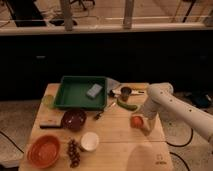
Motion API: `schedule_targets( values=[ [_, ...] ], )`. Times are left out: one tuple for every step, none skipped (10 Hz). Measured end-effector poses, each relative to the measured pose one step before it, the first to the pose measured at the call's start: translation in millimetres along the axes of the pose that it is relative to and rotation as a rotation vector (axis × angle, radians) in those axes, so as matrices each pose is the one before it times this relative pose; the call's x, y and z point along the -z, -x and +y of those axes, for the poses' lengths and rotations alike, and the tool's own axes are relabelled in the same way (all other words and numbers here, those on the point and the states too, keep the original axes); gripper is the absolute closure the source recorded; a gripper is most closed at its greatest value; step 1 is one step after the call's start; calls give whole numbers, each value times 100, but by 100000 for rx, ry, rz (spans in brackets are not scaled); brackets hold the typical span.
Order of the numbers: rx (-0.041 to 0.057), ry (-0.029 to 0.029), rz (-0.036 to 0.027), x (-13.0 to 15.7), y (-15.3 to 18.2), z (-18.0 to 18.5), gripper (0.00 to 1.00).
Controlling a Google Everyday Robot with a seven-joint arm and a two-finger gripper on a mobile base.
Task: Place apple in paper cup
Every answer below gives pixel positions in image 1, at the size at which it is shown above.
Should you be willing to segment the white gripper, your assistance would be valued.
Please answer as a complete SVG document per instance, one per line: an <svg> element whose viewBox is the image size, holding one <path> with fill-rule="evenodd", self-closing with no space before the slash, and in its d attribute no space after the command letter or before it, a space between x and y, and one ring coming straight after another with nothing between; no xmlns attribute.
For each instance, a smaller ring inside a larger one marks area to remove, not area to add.
<svg viewBox="0 0 213 171"><path fill-rule="evenodd" d="M144 135L149 135L155 127L156 118L149 119L147 117L143 117L142 120L143 126L141 127L141 131Z"/></svg>

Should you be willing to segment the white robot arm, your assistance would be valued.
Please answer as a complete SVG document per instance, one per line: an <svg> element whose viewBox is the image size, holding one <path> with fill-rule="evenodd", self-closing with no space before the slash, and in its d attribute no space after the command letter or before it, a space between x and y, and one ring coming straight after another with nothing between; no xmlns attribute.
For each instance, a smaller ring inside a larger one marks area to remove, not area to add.
<svg viewBox="0 0 213 171"><path fill-rule="evenodd" d="M158 109L163 107L181 118L213 146L213 116L179 100L173 91L173 86L167 82L150 84L146 89L147 98L140 108L142 114L153 120Z"/></svg>

